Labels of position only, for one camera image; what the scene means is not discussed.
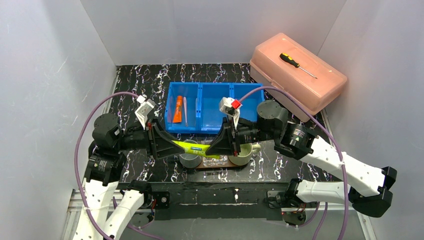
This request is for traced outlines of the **grey-blue ceramic mug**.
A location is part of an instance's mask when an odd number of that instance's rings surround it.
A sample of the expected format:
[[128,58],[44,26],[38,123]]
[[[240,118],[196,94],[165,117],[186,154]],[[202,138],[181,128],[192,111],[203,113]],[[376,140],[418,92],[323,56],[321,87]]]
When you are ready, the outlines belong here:
[[[198,143],[196,141],[191,140],[191,139],[187,139],[185,141],[179,141],[177,144],[180,147],[184,148],[185,150],[186,149],[190,149],[190,146],[187,146],[187,144],[189,144],[189,145],[198,145]],[[195,155],[195,154],[191,154],[191,153],[187,153],[187,152],[184,152],[183,154],[179,154],[178,157],[179,157],[180,163],[185,168],[189,168],[189,169],[196,168],[202,162],[201,156]]]

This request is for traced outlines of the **clear plastic toothbrush holder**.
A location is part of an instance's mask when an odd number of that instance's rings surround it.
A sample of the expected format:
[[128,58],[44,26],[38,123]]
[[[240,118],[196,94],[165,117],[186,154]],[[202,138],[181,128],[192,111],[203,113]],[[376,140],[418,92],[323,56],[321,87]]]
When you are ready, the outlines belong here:
[[228,163],[228,157],[221,155],[219,158],[202,157],[202,163],[204,167],[220,167]]

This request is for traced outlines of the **light green ceramic mug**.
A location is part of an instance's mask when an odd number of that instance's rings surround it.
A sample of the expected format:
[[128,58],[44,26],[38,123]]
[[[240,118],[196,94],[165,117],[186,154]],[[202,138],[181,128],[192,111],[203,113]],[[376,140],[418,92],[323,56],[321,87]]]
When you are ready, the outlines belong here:
[[229,161],[237,166],[246,165],[252,158],[253,154],[261,150],[260,144],[245,143],[240,145],[240,153],[238,156],[229,155]]

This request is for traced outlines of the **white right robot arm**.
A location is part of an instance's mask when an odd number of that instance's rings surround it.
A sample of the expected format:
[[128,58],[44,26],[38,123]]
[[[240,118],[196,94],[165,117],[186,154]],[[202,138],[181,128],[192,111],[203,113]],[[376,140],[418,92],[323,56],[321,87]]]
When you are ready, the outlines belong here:
[[223,97],[219,110],[225,114],[217,136],[206,155],[225,155],[235,165],[244,165],[247,147],[256,142],[273,141],[274,150],[286,157],[312,164],[338,178],[337,182],[312,182],[293,179],[282,194],[271,199],[271,205],[310,202],[348,204],[357,212],[379,218],[391,206],[390,189],[397,171],[392,167],[377,168],[348,154],[339,153],[335,145],[300,124],[288,121],[287,109],[273,100],[261,102],[256,108],[256,121],[240,116],[241,103]]

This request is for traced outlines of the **blue three-compartment bin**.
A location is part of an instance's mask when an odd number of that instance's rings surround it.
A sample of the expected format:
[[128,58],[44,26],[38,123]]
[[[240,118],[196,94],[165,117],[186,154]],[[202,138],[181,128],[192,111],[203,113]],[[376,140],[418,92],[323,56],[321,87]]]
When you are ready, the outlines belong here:
[[[241,99],[261,83],[234,82],[171,82],[164,113],[165,129],[175,134],[217,134],[222,118],[219,110],[223,97]],[[181,108],[181,122],[173,122],[178,97],[185,97],[187,114]]]

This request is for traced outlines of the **orange toothpaste tube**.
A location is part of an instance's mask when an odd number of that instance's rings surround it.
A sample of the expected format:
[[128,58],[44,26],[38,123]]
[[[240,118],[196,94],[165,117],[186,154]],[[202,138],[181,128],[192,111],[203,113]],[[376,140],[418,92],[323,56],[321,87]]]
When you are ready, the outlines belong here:
[[176,98],[174,116],[172,119],[173,123],[181,123],[182,122],[182,108],[183,108],[183,96],[178,95]]

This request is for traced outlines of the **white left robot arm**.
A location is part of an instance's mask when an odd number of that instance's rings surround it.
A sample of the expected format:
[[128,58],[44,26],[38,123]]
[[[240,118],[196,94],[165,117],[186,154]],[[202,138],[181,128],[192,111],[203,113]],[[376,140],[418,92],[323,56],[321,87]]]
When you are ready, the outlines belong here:
[[[88,150],[88,164],[83,178],[76,180],[82,199],[82,210],[73,235],[75,240],[118,240],[136,211],[146,207],[153,220],[161,193],[147,181],[132,180],[121,191],[122,199],[114,204],[121,173],[127,157],[124,150],[146,150],[148,156],[166,158],[184,153],[176,138],[168,134],[156,119],[148,120],[147,127],[136,124],[122,131],[118,118],[112,113],[100,115],[94,121],[93,142]],[[109,214],[110,204],[114,210]]]

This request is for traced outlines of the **yellow-green toothpaste tube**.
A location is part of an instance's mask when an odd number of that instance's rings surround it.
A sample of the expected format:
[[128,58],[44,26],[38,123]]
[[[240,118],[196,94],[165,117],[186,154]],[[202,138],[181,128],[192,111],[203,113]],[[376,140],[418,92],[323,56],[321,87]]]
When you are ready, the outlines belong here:
[[198,144],[188,141],[173,140],[175,144],[184,149],[186,154],[197,155],[205,158],[219,159],[219,154],[207,154],[206,151],[210,148],[208,144]]

